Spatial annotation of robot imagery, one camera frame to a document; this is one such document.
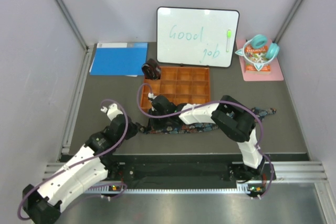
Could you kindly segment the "navy floral tie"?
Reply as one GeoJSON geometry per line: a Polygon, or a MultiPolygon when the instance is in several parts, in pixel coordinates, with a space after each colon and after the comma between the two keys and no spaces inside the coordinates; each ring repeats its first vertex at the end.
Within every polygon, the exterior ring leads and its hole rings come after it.
{"type": "MultiPolygon", "coordinates": [[[[262,122],[266,116],[273,115],[277,112],[274,108],[261,109],[254,107],[250,109],[256,117],[262,122]]],[[[148,122],[147,126],[136,123],[138,131],[143,134],[189,134],[189,133],[202,133],[213,130],[218,130],[219,127],[216,124],[211,123],[195,123],[190,125],[178,125],[178,126],[159,126],[155,129],[153,123],[148,122]]]]}

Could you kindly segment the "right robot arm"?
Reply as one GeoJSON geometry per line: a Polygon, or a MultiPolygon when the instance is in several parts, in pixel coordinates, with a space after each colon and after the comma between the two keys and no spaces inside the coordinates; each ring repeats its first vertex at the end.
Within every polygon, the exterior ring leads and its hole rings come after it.
{"type": "Polygon", "coordinates": [[[221,130],[238,144],[243,164],[230,169],[236,180],[256,180],[264,174],[265,159],[257,147],[256,124],[253,112],[246,111],[232,97],[225,95],[222,101],[230,104],[200,104],[170,102],[165,96],[148,95],[152,107],[148,110],[149,134],[187,134],[221,130]]]}

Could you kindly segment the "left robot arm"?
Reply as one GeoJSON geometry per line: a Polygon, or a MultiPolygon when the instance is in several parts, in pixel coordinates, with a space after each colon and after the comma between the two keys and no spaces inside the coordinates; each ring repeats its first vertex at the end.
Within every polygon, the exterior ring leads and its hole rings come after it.
{"type": "Polygon", "coordinates": [[[55,223],[75,199],[96,183],[118,180],[120,168],[113,153],[123,140],[136,134],[137,126],[128,116],[115,116],[109,126],[92,134],[57,172],[37,186],[29,184],[24,188],[18,218],[34,223],[55,223]]]}

